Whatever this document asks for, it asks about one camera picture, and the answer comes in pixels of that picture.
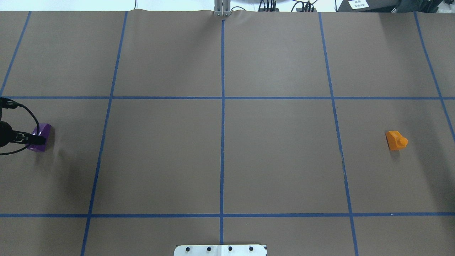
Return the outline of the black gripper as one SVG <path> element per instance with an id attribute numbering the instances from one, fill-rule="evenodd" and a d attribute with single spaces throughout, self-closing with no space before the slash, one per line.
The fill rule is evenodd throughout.
<path id="1" fill-rule="evenodd" d="M 32 133 L 15 132 L 10 124 L 0 121 L 0 147 L 12 142 L 23 145 L 45 145 L 47 138 Z"/>

